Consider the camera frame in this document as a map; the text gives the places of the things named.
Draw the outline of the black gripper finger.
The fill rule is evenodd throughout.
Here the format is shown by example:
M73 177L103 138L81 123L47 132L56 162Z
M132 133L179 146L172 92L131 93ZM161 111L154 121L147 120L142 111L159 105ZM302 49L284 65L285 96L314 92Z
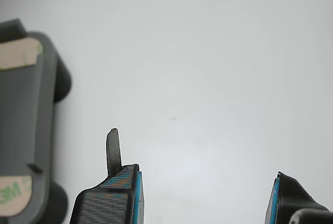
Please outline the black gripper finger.
M272 187L265 223L332 223L332 212L317 203L296 179L279 172Z

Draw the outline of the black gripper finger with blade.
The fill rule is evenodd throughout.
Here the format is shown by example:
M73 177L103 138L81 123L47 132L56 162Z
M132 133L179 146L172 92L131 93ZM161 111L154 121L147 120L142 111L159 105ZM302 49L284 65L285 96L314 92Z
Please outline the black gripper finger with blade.
M82 191L75 200L70 223L143 223L143 177L138 164L122 165L119 132L106 139L108 176Z

